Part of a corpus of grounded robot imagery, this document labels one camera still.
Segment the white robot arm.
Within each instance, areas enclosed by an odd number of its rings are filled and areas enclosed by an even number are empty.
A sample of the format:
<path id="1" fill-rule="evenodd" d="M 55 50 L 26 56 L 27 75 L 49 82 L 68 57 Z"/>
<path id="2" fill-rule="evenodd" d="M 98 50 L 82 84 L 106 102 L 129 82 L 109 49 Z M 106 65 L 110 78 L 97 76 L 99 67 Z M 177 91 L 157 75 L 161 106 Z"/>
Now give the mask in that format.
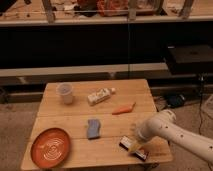
<path id="1" fill-rule="evenodd" d="M 142 122 L 137 122 L 134 128 L 135 139 L 129 147 L 129 152 L 136 152 L 158 136 L 213 165 L 213 139 L 187 131 L 177 126 L 175 120 L 174 112 L 162 110 Z"/>

